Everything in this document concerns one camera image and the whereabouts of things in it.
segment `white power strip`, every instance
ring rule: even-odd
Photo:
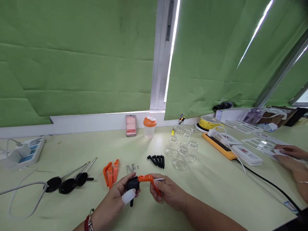
[[[1,160],[1,162],[3,162],[3,165],[6,169],[12,171],[16,171],[18,169],[31,166],[37,163],[39,155],[41,154],[42,148],[44,146],[44,143],[45,143],[45,137],[27,140],[23,144],[27,145],[30,148],[31,150],[30,154],[26,156],[21,156],[17,152],[19,147],[16,147],[13,151],[11,151],[8,154],[9,159],[4,158]]]

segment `power strip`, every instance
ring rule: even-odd
[[[28,145],[29,148],[31,149],[31,152],[29,155],[20,156],[17,160],[15,160],[16,162],[18,162],[18,164],[8,160],[7,158],[1,160],[1,162],[3,162],[3,165],[7,170],[11,170],[11,171],[16,171],[21,168],[31,166],[37,163],[39,159],[39,155],[41,154],[42,148],[44,146],[44,143],[45,143],[45,137],[27,140],[23,144]],[[16,147],[13,151],[11,151],[8,154],[8,156],[10,156],[11,154],[14,154],[17,149],[18,147]]]

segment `finger bandage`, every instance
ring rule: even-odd
[[[135,195],[136,195],[136,189],[128,190],[126,193],[123,194],[122,201],[126,205],[128,202],[134,199]]]

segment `window frame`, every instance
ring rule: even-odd
[[[178,0],[158,0],[150,110],[165,110],[164,102]],[[169,41],[167,25],[171,21]]]

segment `woman's hand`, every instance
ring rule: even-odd
[[[125,199],[122,199],[122,196],[126,193],[125,185],[129,179],[134,178],[136,175],[135,172],[123,177],[116,184],[112,186],[110,191],[107,193],[105,198],[96,208],[94,213],[91,216],[91,220],[93,222],[93,229],[98,230],[109,230],[114,220],[119,216],[122,211],[125,203],[123,202]],[[135,189],[131,189],[124,196],[130,198],[138,197],[138,193],[140,193],[140,189],[136,192]]]
[[[277,158],[283,166],[290,169],[291,171],[301,170],[301,169],[307,169],[306,166],[297,160],[295,160],[292,157],[289,156],[281,156],[281,155],[274,155],[275,158]]]
[[[277,144],[274,147],[275,149],[282,149],[280,150],[281,153],[291,155],[300,159],[308,159],[308,152],[294,146],[294,145],[280,145]]]
[[[161,196],[158,195],[154,186],[150,184],[150,193],[154,199],[161,203],[162,199],[174,210],[183,211],[186,207],[187,193],[181,189],[176,183],[174,183],[169,177],[161,174],[151,174],[154,179],[164,178],[164,180],[154,180],[155,187],[161,192]]]

